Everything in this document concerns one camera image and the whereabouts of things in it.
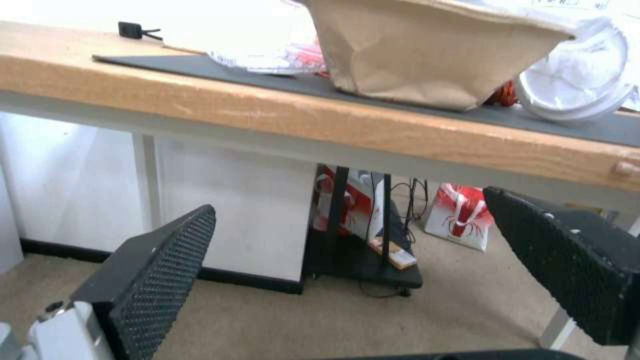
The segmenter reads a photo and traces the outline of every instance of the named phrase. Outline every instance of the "red item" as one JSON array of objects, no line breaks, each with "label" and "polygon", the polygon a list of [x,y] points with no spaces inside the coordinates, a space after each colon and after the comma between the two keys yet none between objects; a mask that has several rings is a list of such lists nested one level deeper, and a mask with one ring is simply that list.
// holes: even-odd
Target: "red item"
[{"label": "red item", "polygon": [[493,105],[499,102],[500,105],[508,108],[518,102],[516,96],[516,89],[513,86],[513,81],[509,80],[504,85],[500,86],[484,103],[487,105]]}]

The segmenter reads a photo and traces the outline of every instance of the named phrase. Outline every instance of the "black shelf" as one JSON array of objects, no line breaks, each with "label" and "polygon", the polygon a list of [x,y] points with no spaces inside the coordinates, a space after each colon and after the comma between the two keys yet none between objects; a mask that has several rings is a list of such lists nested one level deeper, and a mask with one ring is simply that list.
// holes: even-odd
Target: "black shelf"
[{"label": "black shelf", "polygon": [[[390,240],[412,253],[393,201],[389,210]],[[418,265],[400,271],[356,236],[336,236],[330,245],[331,253],[326,251],[327,242],[326,232],[309,230],[303,265],[305,276],[330,275],[409,289],[422,286]]]}]

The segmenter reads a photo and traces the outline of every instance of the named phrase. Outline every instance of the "power cord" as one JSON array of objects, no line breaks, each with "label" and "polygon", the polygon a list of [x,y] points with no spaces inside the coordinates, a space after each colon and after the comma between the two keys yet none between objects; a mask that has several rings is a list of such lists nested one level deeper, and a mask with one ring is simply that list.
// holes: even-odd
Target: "power cord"
[{"label": "power cord", "polygon": [[360,288],[360,291],[364,295],[367,295],[368,297],[372,297],[374,299],[388,299],[390,297],[396,297],[396,296],[402,295],[402,290],[396,290],[396,291],[394,291],[392,293],[388,293],[388,294],[374,294],[374,293],[371,293],[371,292],[367,291],[364,288],[364,285],[363,285],[362,281],[358,281],[358,287]]}]

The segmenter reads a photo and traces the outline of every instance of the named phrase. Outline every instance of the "white wall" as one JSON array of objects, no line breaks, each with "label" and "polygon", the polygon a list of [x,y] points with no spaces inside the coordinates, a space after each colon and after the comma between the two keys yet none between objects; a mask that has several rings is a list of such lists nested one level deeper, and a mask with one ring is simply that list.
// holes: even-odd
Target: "white wall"
[{"label": "white wall", "polygon": [[113,251],[143,232],[131,134],[0,113],[20,237]]},{"label": "white wall", "polygon": [[156,147],[163,220],[216,208],[204,266],[300,279],[316,164],[171,139]]}]

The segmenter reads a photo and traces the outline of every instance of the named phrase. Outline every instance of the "desk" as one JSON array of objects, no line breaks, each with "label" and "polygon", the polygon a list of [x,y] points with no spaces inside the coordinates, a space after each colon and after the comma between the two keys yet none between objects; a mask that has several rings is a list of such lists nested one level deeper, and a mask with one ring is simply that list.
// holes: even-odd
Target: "desk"
[{"label": "desk", "polygon": [[151,224],[153,135],[229,149],[640,211],[640,149],[96,63],[93,54],[181,54],[112,33],[0,22],[0,110],[144,134]]}]

